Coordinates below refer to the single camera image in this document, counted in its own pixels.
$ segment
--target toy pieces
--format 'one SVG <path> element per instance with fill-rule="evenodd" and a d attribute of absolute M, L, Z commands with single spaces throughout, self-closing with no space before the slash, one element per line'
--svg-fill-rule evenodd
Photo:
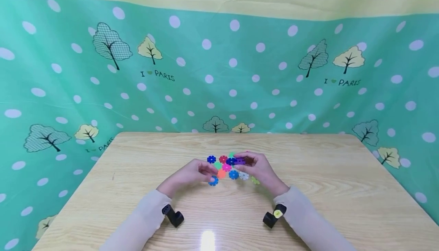
<path fill-rule="evenodd" d="M 217 176 L 212 176 L 212 178 L 214 178 L 215 180 L 213 182 L 209 182 L 209 185 L 211 186 L 215 186 L 218 184 L 218 177 Z"/>
<path fill-rule="evenodd" d="M 236 170 L 232 170 L 229 172 L 229 177 L 231 179 L 237 179 L 237 178 L 239 178 L 239 173 Z"/>
<path fill-rule="evenodd" d="M 214 163 L 216 161 L 216 157 L 214 155 L 210 155 L 207 157 L 208 163 Z"/>

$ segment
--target yellow tree print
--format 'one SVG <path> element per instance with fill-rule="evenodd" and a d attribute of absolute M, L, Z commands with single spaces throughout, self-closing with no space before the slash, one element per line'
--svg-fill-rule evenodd
<path fill-rule="evenodd" d="M 149 37 L 145 37 L 145 40 L 138 47 L 139 55 L 147 58 L 152 58 L 152 63 L 155 65 L 155 60 L 161 60 L 162 53 L 157 49 L 155 44 Z"/>
<path fill-rule="evenodd" d="M 344 67 L 343 74 L 346 74 L 348 67 L 364 66 L 364 58 L 358 46 L 352 46 L 349 50 L 335 57 L 333 64 Z"/>
<path fill-rule="evenodd" d="M 90 139 L 91 142 L 95 142 L 93 138 L 95 138 L 99 133 L 99 129 L 94 126 L 89 126 L 88 124 L 81 125 L 78 132 L 75 133 L 76 139 Z"/>

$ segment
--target forearm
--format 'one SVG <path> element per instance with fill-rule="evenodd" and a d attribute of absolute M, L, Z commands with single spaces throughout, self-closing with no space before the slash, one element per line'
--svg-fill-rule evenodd
<path fill-rule="evenodd" d="M 141 251 L 145 243 L 160 228 L 162 208 L 171 199 L 157 190 L 142 198 L 135 210 L 101 246 L 100 251 Z"/>
<path fill-rule="evenodd" d="M 284 218 L 311 251 L 355 251 L 355 248 L 314 208 L 294 186 L 274 198 L 287 211 Z"/>

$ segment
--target wooden table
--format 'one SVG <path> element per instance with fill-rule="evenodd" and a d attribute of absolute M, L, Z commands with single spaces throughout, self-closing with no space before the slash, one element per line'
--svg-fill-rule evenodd
<path fill-rule="evenodd" d="M 99 159 L 34 251 L 98 250 L 142 196 L 193 158 L 265 153 L 360 250 L 437 250 L 439 227 L 350 135 L 121 133 Z M 165 219 L 144 250 L 308 250 L 281 219 L 262 219 L 272 200 L 260 185 L 226 177 L 174 198 L 185 221 Z"/>

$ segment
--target white polka dot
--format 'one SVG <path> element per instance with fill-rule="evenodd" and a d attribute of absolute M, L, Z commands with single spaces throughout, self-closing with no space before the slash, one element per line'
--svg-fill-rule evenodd
<path fill-rule="evenodd" d="M 279 64 L 279 70 L 284 70 L 284 69 L 286 69 L 286 68 L 287 68 L 287 63 L 284 62 L 284 61 L 282 61 L 282 62 Z"/>
<path fill-rule="evenodd" d="M 80 96 L 78 96 L 78 95 L 74 95 L 73 96 L 73 100 L 78 104 L 78 103 L 80 103 L 82 101 L 82 98 Z"/>
<path fill-rule="evenodd" d="M 0 58 L 11 61 L 15 58 L 15 55 L 9 49 L 0 47 Z"/>
<path fill-rule="evenodd" d="M 394 75 L 390 81 L 392 83 L 400 83 L 402 81 L 402 76 L 401 75 Z"/>
<path fill-rule="evenodd" d="M 67 190 L 63 190 L 63 191 L 61 191 L 61 192 L 58 194 L 58 197 L 64 197 L 64 196 L 67 195 L 68 192 L 69 192 L 69 191 L 67 191 Z"/>
<path fill-rule="evenodd" d="M 404 26 L 405 26 L 405 21 L 403 21 L 400 24 L 398 24 L 398 26 L 396 27 L 396 33 L 401 31 L 404 28 Z"/>
<path fill-rule="evenodd" d="M 298 31 L 297 26 L 292 25 L 292 26 L 290 26 L 290 27 L 288 28 L 288 35 L 289 35 L 290 37 L 293 37 L 294 35 L 297 34 L 297 31 Z"/>
<path fill-rule="evenodd" d="M 55 12 L 61 11 L 61 7 L 57 2 L 55 2 L 55 0 L 47 0 L 47 4 L 49 5 L 50 9 L 52 9 L 53 11 Z"/>
<path fill-rule="evenodd" d="M 209 50 L 212 47 L 212 43 L 210 42 L 210 40 L 205 38 L 201 43 L 201 46 L 203 46 L 204 49 Z"/>
<path fill-rule="evenodd" d="M 384 109 L 384 103 L 379 102 L 379 103 L 375 104 L 375 108 L 377 110 L 379 110 L 379 111 L 383 110 Z"/>
<path fill-rule="evenodd" d="M 374 64 L 373 66 L 374 66 L 374 67 L 378 67 L 378 66 L 381 65 L 382 62 L 383 62 L 383 60 L 382 60 L 382 59 L 379 59 L 379 60 L 377 60 L 377 61 L 375 62 L 375 64 Z"/>
<path fill-rule="evenodd" d="M 91 77 L 90 81 L 92 81 L 92 83 L 94 83 L 94 84 L 99 84 L 100 83 L 99 80 L 97 78 L 95 78 L 95 77 Z"/>
<path fill-rule="evenodd" d="M 367 89 L 365 87 L 360 88 L 360 90 L 358 90 L 358 95 L 363 95 L 366 91 Z"/>
<path fill-rule="evenodd" d="M 400 159 L 399 162 L 401 163 L 402 167 L 405 167 L 405 168 L 410 167 L 410 165 L 411 165 L 411 162 L 406 158 Z"/>
<path fill-rule="evenodd" d="M 340 23 L 334 30 L 334 34 L 338 34 L 343 29 L 343 23 Z"/>
<path fill-rule="evenodd" d="M 73 49 L 73 51 L 75 51 L 75 52 L 77 52 L 77 53 L 79 53 L 79 54 L 82 53 L 82 48 L 81 48 L 81 46 L 79 46 L 79 45 L 76 44 L 76 43 L 72 43 L 72 49 Z"/>
<path fill-rule="evenodd" d="M 436 136 L 431 132 L 426 132 L 422 134 L 422 139 L 424 139 L 426 142 L 434 142 L 436 141 Z"/>
<path fill-rule="evenodd" d="M 169 24 L 173 28 L 179 28 L 180 27 L 180 19 L 177 16 L 172 15 L 171 17 L 169 17 Z"/>
<path fill-rule="evenodd" d="M 315 49 L 316 46 L 313 44 L 310 47 L 308 47 L 308 49 L 306 50 L 307 53 L 311 52 L 313 49 Z"/>
<path fill-rule="evenodd" d="M 113 8 L 113 15 L 119 20 L 123 20 L 125 18 L 125 12 L 120 7 Z"/>
<path fill-rule="evenodd" d="M 427 197 L 424 194 L 422 194 L 421 192 L 416 192 L 414 194 L 414 197 L 420 203 L 426 203 L 427 202 Z"/>
<path fill-rule="evenodd" d="M 213 83 L 213 77 L 211 75 L 206 75 L 204 80 L 206 81 L 206 83 Z"/>
<path fill-rule="evenodd" d="M 428 75 L 429 75 L 431 78 L 437 78 L 437 77 L 439 77 L 439 66 L 431 67 L 431 68 L 428 70 Z"/>
<path fill-rule="evenodd" d="M 5 245 L 5 250 L 11 250 L 12 248 L 14 248 L 16 245 L 18 245 L 18 242 L 20 240 L 19 239 L 13 239 L 10 240 L 8 243 L 6 243 Z"/>
<path fill-rule="evenodd" d="M 5 111 L 5 116 L 8 118 L 18 118 L 21 116 L 21 111 L 17 109 L 8 109 Z"/>
<path fill-rule="evenodd" d="M 59 64 L 52 63 L 51 66 L 52 66 L 52 69 L 55 71 L 55 73 L 58 73 L 58 74 L 61 73 L 62 68 Z"/>
<path fill-rule="evenodd" d="M 238 61 L 235 58 L 231 58 L 229 60 L 229 66 L 230 67 L 235 67 L 235 66 L 237 66 L 237 64 L 238 64 Z"/>
<path fill-rule="evenodd" d="M 409 45 L 409 49 L 416 51 L 421 49 L 424 46 L 424 42 L 422 40 L 412 41 Z"/>
<path fill-rule="evenodd" d="M 67 122 L 69 122 L 66 118 L 64 117 L 56 117 L 55 121 L 62 123 L 62 124 L 66 124 Z"/>
<path fill-rule="evenodd" d="M 394 137 L 395 136 L 395 130 L 393 128 L 389 128 L 387 129 L 387 135 L 389 135 L 389 137 Z"/>
<path fill-rule="evenodd" d="M 46 185 L 48 182 L 49 182 L 49 179 L 43 178 L 43 179 L 40 179 L 39 181 L 37 181 L 37 185 L 43 186 L 43 185 Z"/>
<path fill-rule="evenodd" d="M 89 27 L 88 33 L 90 34 L 90 36 L 94 36 L 96 34 L 96 29 L 94 29 L 93 27 Z"/>
<path fill-rule="evenodd" d="M 26 30 L 26 32 L 28 32 L 29 34 L 33 35 L 37 32 L 37 29 L 35 28 L 35 26 L 30 22 L 22 22 L 21 25 Z"/>
<path fill-rule="evenodd" d="M 186 61 L 182 57 L 178 57 L 176 61 L 177 61 L 177 64 L 181 67 L 186 65 Z"/>
<path fill-rule="evenodd" d="M 405 108 L 409 111 L 413 111 L 416 108 L 416 103 L 414 101 L 409 101 L 405 104 Z"/>
<path fill-rule="evenodd" d="M 257 83 L 259 80 L 260 80 L 259 75 L 253 75 L 253 76 L 252 76 L 252 81 L 253 81 L 254 83 Z"/>
<path fill-rule="evenodd" d="M 367 44 L 364 43 L 364 42 L 361 42 L 361 43 L 358 43 L 358 44 L 357 44 L 357 47 L 358 47 L 358 49 L 361 50 L 361 51 L 366 51 Z"/>
<path fill-rule="evenodd" d="M 146 85 L 144 83 L 138 83 L 138 89 L 140 91 L 145 91 L 146 90 Z"/>
<path fill-rule="evenodd" d="M 34 94 L 35 96 L 45 96 L 46 92 L 43 89 L 39 89 L 39 88 L 32 88 L 30 90 L 30 92 L 32 92 L 32 94 Z"/>
<path fill-rule="evenodd" d="M 230 22 L 230 29 L 232 31 L 238 31 L 239 30 L 239 21 L 238 20 L 232 20 Z"/>
<path fill-rule="evenodd" d="M 112 73 L 116 73 L 116 68 L 114 66 L 112 66 L 111 64 L 107 65 L 107 68 L 110 70 L 110 72 Z"/>
<path fill-rule="evenodd" d="M 323 94 L 323 90 L 321 88 L 314 90 L 314 95 L 320 96 L 321 94 Z"/>
<path fill-rule="evenodd" d="M 12 165 L 12 170 L 20 170 L 26 166 L 26 162 L 18 161 Z"/>
<path fill-rule="evenodd" d="M 25 209 L 23 209 L 23 211 L 21 211 L 21 216 L 28 216 L 30 213 L 32 213 L 32 211 L 34 210 L 34 208 L 32 206 L 26 207 Z"/>
<path fill-rule="evenodd" d="M 264 50 L 265 50 L 265 44 L 263 44 L 263 43 L 258 43 L 258 44 L 256 45 L 256 51 L 258 51 L 259 53 L 264 52 Z"/>
<path fill-rule="evenodd" d="M 64 161 L 66 158 L 67 158 L 67 155 L 65 155 L 65 154 L 60 154 L 60 155 L 57 155 L 57 156 L 55 157 L 55 159 L 56 159 L 57 161 Z"/>

